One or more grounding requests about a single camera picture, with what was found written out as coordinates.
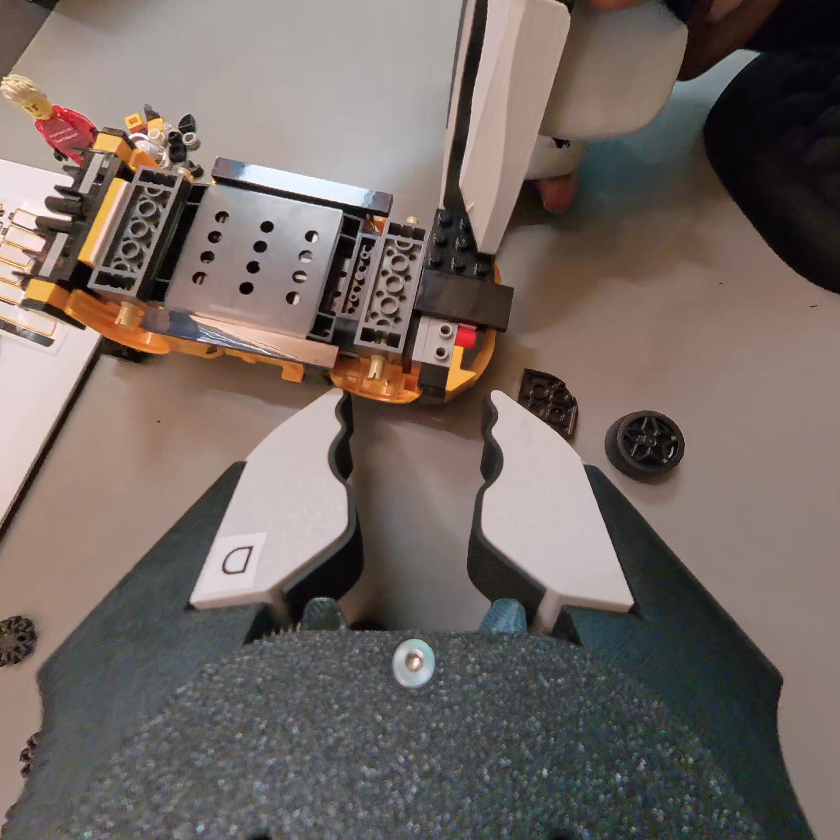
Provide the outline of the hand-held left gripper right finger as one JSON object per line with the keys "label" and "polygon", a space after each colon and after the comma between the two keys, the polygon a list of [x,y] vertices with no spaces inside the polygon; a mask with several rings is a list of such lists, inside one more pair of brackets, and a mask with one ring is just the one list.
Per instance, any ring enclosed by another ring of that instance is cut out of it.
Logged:
{"label": "hand-held left gripper right finger", "polygon": [[481,433],[467,557],[475,588],[519,602],[538,633],[567,607],[629,614],[631,588],[581,457],[502,391],[486,397]]}

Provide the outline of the lego sticker sheet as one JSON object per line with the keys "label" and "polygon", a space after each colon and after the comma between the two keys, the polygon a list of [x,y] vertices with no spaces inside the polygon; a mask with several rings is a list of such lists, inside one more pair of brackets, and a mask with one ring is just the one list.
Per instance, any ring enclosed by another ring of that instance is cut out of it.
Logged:
{"label": "lego sticker sheet", "polygon": [[48,354],[57,354],[68,327],[36,311],[23,309],[23,274],[35,268],[35,259],[46,244],[36,230],[36,215],[19,197],[1,194],[1,330]]}

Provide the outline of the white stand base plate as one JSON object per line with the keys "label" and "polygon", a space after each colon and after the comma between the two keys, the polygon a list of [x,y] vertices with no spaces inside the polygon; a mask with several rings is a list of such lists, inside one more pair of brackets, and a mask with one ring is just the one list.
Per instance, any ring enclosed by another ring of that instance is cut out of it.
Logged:
{"label": "white stand base plate", "polygon": [[[27,208],[45,215],[44,199],[67,175],[3,160],[1,194],[7,190]],[[1,338],[1,520],[10,516],[27,480],[36,472],[60,427],[100,342],[89,329],[68,327],[58,353],[21,339]]]}

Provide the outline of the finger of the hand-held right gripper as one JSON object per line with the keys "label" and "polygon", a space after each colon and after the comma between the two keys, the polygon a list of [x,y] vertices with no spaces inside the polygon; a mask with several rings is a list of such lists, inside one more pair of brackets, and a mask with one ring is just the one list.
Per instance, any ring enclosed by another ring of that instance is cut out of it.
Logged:
{"label": "finger of the hand-held right gripper", "polygon": [[459,191],[480,252],[499,249],[571,27],[562,2],[489,1]]}
{"label": "finger of the hand-held right gripper", "polygon": [[442,210],[465,210],[459,177],[466,152],[472,98],[485,39],[487,6],[487,1],[464,1],[461,8],[444,142]]}

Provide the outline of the black lego wheel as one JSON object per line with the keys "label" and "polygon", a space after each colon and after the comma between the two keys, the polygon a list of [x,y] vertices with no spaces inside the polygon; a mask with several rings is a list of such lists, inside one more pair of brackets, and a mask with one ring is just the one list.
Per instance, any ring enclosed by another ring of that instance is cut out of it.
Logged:
{"label": "black lego wheel", "polygon": [[638,481],[657,480],[683,459],[686,441],[670,417],[656,411],[621,416],[605,433],[605,454],[614,468]]}

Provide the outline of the pile of small lego parts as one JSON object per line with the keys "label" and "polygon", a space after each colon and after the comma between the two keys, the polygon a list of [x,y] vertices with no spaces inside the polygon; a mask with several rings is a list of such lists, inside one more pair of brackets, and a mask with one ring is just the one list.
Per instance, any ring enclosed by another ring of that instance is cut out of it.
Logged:
{"label": "pile of small lego parts", "polygon": [[191,113],[173,123],[145,103],[141,112],[131,113],[123,120],[131,141],[159,168],[188,175],[192,179],[203,177],[204,169],[193,159],[201,141],[196,119]]}

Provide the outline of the black quarter-round lego plate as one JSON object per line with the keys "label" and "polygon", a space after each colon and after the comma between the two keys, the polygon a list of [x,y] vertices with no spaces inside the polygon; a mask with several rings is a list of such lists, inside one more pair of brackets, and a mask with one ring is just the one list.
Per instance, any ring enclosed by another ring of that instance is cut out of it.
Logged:
{"label": "black quarter-round lego plate", "polygon": [[436,211],[429,235],[426,268],[447,274],[492,281],[495,257],[479,252],[466,213]]}
{"label": "black quarter-round lego plate", "polygon": [[579,405],[559,377],[534,369],[524,369],[517,402],[567,442],[574,439],[579,420]]}

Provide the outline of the red lego piece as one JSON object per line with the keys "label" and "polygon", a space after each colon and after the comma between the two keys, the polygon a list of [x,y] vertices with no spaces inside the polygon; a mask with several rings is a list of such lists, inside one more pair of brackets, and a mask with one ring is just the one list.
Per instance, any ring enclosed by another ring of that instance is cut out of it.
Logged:
{"label": "red lego piece", "polygon": [[81,153],[95,143],[98,129],[84,115],[53,104],[32,80],[17,74],[2,79],[6,100],[24,110],[58,161],[83,165]]}

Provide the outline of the black mesh chair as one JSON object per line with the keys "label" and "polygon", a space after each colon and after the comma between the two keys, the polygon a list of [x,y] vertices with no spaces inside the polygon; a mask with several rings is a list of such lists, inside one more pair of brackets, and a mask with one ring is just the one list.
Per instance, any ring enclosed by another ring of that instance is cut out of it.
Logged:
{"label": "black mesh chair", "polygon": [[721,184],[772,251],[838,293],[838,47],[758,55],[714,103],[703,140]]}

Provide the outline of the orange lego car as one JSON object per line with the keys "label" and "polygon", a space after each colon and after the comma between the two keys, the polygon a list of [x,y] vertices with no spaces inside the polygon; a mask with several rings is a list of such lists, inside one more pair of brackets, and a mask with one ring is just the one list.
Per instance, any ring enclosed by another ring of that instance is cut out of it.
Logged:
{"label": "orange lego car", "polygon": [[36,218],[25,309],[135,353],[234,356],[392,405],[448,403],[508,329],[496,265],[492,281],[426,268],[433,226],[390,220],[391,194],[222,157],[202,182],[115,129],[81,155]]}

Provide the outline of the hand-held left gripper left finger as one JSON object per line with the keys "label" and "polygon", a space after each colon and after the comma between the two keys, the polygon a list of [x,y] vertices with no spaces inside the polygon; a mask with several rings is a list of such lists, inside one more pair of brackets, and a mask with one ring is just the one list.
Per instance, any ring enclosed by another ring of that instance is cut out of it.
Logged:
{"label": "hand-held left gripper left finger", "polygon": [[363,570],[351,397],[334,388],[247,457],[190,596],[198,611],[267,605],[278,623],[311,600],[339,601]]}

